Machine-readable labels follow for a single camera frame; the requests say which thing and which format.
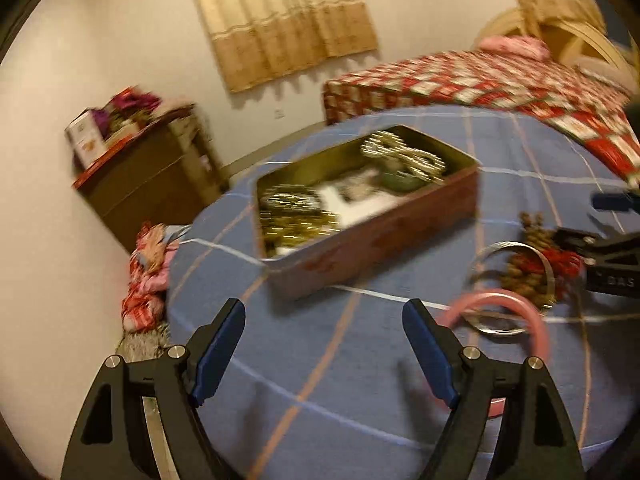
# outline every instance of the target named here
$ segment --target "pink pillow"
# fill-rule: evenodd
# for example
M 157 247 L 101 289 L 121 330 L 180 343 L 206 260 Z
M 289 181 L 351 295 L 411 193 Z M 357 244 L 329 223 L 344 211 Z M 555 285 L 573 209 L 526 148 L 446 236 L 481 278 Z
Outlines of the pink pillow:
M 490 36 L 484 38 L 478 48 L 498 54 L 517 54 L 536 61 L 551 59 L 551 52 L 546 43 L 531 36 Z

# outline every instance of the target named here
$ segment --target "wooden cabinet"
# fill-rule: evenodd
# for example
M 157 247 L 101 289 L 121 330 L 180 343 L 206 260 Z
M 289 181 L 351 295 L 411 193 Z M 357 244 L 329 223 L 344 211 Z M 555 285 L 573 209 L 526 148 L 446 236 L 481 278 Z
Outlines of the wooden cabinet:
M 117 142 L 74 187 L 133 251 L 143 222 L 192 223 L 228 189 L 228 178 L 193 107 L 186 107 Z

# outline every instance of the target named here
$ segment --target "fuzzy rug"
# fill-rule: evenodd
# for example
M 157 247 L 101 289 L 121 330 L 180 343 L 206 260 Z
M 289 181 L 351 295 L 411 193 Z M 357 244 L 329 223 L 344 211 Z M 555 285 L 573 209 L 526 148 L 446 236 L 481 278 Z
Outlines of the fuzzy rug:
M 116 353 L 127 363 L 132 363 L 160 357 L 169 346 L 169 324 L 162 321 L 148 332 L 125 333 Z

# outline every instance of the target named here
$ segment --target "table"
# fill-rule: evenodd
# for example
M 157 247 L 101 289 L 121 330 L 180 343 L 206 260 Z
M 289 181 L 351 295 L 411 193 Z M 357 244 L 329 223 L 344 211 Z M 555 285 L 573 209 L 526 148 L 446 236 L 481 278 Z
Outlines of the table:
M 399 254 L 365 282 L 283 301 L 265 282 L 250 218 L 255 179 L 287 161 L 392 124 L 441 138 L 482 163 L 478 219 Z M 590 194 L 621 188 L 596 158 L 519 114 L 457 106 L 401 108 L 332 126 L 283 150 L 207 207 L 172 262 L 168 317 L 184 343 L 226 298 L 247 321 L 217 394 L 199 409 L 214 448 L 247 478 L 417 478 L 447 418 L 426 385 L 401 327 L 408 298 L 437 316 L 460 294 L 482 247 L 518 239 L 522 210 L 550 225 L 621 232 L 640 216 L 595 212 Z M 600 456 L 640 398 L 640 308 L 584 292 L 546 318 L 549 369 L 586 466 Z M 489 340 L 464 324 L 456 335 L 489 357 L 522 362 L 527 338 Z M 471 478 L 484 478 L 500 419 L 487 423 Z

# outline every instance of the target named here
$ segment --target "cardboard box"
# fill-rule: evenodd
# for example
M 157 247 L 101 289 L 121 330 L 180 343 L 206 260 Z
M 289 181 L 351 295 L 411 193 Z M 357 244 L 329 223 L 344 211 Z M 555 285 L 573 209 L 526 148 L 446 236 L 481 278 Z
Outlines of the cardboard box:
M 447 165 L 442 185 L 428 184 L 363 216 L 330 236 L 286 254 L 268 253 L 259 220 L 260 197 L 277 184 L 318 186 L 370 164 L 360 153 L 368 136 L 350 140 L 268 173 L 256 182 L 254 224 L 269 282 L 285 298 L 298 298 L 360 275 L 376 263 L 476 214 L 479 163 L 461 150 L 407 126 L 386 128 L 412 148 L 437 154 Z
M 94 121 L 91 110 L 87 110 L 66 127 L 66 137 L 78 155 L 82 166 L 87 169 L 107 152 L 100 128 Z

